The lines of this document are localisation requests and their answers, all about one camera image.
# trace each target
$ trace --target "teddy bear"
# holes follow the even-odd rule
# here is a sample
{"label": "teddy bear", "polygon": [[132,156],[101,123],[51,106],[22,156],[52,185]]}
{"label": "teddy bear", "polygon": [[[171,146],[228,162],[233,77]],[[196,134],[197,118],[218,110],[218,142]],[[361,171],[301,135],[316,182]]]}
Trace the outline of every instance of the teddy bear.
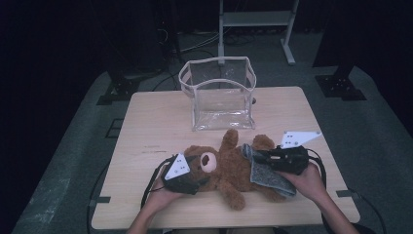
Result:
{"label": "teddy bear", "polygon": [[[228,130],[222,138],[218,151],[210,146],[192,145],[184,151],[186,157],[200,155],[189,164],[189,177],[196,181],[208,177],[199,192],[218,190],[230,208],[240,211],[245,207],[242,192],[259,191],[274,202],[285,199],[271,187],[258,185],[250,181],[251,163],[242,155],[242,148],[237,146],[239,133]],[[252,147],[260,149],[274,148],[274,143],[267,137],[257,136]]]}

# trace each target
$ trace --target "teddy bear's snout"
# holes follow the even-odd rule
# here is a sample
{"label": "teddy bear's snout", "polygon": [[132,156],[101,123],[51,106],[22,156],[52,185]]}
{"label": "teddy bear's snout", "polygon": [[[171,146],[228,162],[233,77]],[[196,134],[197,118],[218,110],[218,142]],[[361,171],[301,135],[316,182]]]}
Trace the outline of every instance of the teddy bear's snout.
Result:
{"label": "teddy bear's snout", "polygon": [[216,169],[216,157],[211,152],[206,152],[201,155],[201,168],[204,172],[210,173]]}

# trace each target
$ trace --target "transparent bag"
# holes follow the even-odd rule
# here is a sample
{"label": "transparent bag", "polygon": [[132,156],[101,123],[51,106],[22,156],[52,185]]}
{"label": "transparent bag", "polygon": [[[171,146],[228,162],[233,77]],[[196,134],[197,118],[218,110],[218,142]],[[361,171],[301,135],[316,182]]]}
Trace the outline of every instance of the transparent bag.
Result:
{"label": "transparent bag", "polygon": [[193,131],[255,129],[251,106],[256,77],[247,57],[190,60],[179,72],[179,82],[192,100]]}

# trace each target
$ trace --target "white triangular marker plate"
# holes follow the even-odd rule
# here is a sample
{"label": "white triangular marker plate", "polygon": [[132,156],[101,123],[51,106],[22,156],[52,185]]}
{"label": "white triangular marker plate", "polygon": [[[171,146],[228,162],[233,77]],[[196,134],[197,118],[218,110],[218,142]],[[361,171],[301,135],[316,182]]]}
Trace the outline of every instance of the white triangular marker plate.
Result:
{"label": "white triangular marker plate", "polygon": [[281,148],[293,148],[321,136],[321,132],[285,132],[282,137]]}
{"label": "white triangular marker plate", "polygon": [[185,156],[182,153],[179,153],[178,156],[173,161],[172,166],[170,166],[169,172],[165,175],[165,179],[169,180],[178,176],[189,173],[188,163],[186,162]]}

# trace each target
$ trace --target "person's right hand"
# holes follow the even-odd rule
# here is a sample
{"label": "person's right hand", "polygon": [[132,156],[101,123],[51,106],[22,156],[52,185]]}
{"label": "person's right hand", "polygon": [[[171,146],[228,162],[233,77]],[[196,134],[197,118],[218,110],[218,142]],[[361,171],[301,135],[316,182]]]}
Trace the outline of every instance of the person's right hand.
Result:
{"label": "person's right hand", "polygon": [[309,166],[301,175],[277,173],[288,179],[303,196],[312,201],[328,195],[319,175],[319,168],[313,163],[309,163]]}

